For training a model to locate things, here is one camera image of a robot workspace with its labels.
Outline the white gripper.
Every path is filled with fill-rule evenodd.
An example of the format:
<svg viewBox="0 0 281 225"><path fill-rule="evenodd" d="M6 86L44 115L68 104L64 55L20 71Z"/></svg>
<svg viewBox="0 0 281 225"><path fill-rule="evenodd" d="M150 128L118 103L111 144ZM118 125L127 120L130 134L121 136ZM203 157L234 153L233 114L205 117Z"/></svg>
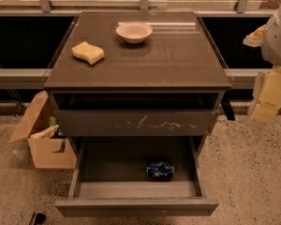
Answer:
<svg viewBox="0 0 281 225"><path fill-rule="evenodd" d="M281 6L274 15L244 38L243 44L260 47L262 58L281 65ZM249 125L263 128L271 123L281 109L281 66L259 73L254 82L253 100L248 109Z"/></svg>

